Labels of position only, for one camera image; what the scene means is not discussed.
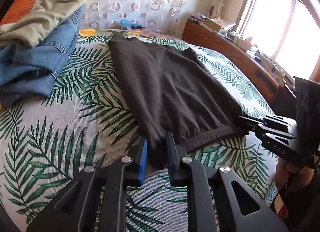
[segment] leaf pattern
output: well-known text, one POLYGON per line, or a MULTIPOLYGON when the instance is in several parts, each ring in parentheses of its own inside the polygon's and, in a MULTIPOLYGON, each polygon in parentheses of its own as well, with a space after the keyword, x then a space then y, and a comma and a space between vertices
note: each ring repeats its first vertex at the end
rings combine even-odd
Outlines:
MULTIPOLYGON (((84 167, 112 163, 141 136, 122 96, 108 47, 114 33, 133 35, 99 32, 78 39, 50 98, 0 110, 0 204, 21 228, 84 167)), ((220 53, 162 36, 135 37, 179 50, 191 47, 245 112, 273 113, 251 82, 220 53)), ((277 157, 252 133, 212 143, 190 157, 209 167, 230 166, 266 203, 276 193, 272 174, 277 157)), ((145 185, 128 188, 127 195, 128 231, 187 230, 186 188, 171 187, 166 169, 150 172, 145 185)))

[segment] folded clothes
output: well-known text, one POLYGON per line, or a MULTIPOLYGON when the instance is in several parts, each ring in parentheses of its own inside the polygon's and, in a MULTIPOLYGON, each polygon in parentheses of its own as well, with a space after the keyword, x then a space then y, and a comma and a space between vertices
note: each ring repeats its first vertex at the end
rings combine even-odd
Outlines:
POLYGON ((35 47, 87 0, 36 0, 27 16, 16 23, 0 26, 0 47, 14 40, 35 47))
POLYGON ((36 47, 16 41, 0 49, 0 104, 4 107, 24 96, 49 97, 73 52, 84 6, 56 27, 36 47))
POLYGON ((148 155, 166 161, 165 132, 187 152, 234 134, 246 115, 188 48, 145 43, 115 34, 108 42, 123 96, 148 139, 148 155))

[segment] window pane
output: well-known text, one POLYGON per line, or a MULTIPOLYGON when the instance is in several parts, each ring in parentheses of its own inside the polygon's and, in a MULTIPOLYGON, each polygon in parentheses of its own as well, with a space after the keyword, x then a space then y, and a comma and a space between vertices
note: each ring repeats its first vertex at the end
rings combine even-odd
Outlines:
POLYGON ((320 55, 320 29, 297 1, 292 22, 276 62, 291 76, 308 79, 320 55))
POLYGON ((275 52, 288 21, 292 0, 256 0, 242 36, 267 56, 275 52))

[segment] cardboard box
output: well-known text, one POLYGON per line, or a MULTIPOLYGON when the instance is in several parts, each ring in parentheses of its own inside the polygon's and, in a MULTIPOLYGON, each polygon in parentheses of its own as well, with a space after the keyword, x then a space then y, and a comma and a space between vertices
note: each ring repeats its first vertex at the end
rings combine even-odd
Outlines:
POLYGON ((221 34, 225 34, 229 29, 231 29, 235 23, 228 22, 223 20, 222 18, 213 18, 213 19, 206 19, 204 24, 211 28, 212 30, 219 32, 221 34))

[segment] blue jeans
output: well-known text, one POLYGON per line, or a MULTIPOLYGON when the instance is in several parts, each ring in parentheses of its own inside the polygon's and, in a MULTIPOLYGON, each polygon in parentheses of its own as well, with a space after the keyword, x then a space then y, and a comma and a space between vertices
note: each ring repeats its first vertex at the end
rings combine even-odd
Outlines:
POLYGON ((80 7, 36 47, 17 41, 0 49, 0 104, 8 107, 33 94, 50 97, 76 46, 83 10, 80 7))

